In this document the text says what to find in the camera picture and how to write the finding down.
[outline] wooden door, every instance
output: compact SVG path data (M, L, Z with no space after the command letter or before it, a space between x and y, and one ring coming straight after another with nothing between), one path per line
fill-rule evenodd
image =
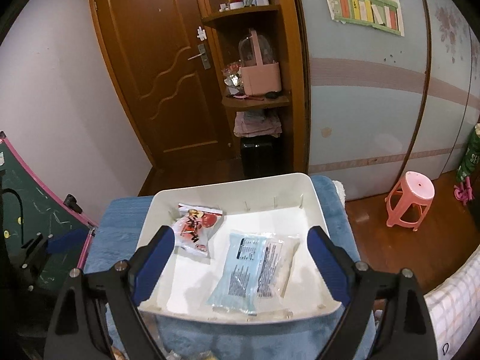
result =
M112 79L156 165L232 158L213 60L197 38L197 0L94 1ZM209 69L188 60L202 43Z

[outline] clear plastic lid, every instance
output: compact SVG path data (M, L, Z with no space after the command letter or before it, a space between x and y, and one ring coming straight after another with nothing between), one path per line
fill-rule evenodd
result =
M257 65L255 54L260 54L258 59L261 57L261 64L263 65L276 62L273 48L268 39L252 28L250 28L250 34L238 44L238 53L240 54L240 61L243 67Z

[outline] pink plastic stool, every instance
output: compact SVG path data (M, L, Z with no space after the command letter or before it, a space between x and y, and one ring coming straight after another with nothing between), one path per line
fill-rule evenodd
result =
M393 195L401 195L398 204L392 209L390 200ZM387 203L387 226L399 225L403 227L413 227L417 231L420 223L427 215L431 202L434 200L435 188L430 179L417 172L407 172L400 178L395 188L385 198ZM401 220L402 215L413 205L419 214L418 221L405 222Z

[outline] white tray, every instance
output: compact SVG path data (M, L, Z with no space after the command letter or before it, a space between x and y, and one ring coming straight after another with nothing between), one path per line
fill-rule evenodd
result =
M150 299L140 304L141 311L209 323L285 321L284 314L252 317L214 311L206 305L222 276L231 232L299 236L301 242L283 301L291 311L290 320L330 314L340 306L307 250L307 232L312 226L320 225L328 234L320 202L307 175L294 173L161 191L152 200L137 248L146 245L161 225L171 225L178 218L178 203L220 208L225 219L209 240L211 258L192 258L176 248Z

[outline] folded pink towel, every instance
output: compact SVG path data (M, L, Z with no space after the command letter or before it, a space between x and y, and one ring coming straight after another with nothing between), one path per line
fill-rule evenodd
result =
M282 124L275 109L237 112L233 133L237 137L272 135L276 138L282 132Z

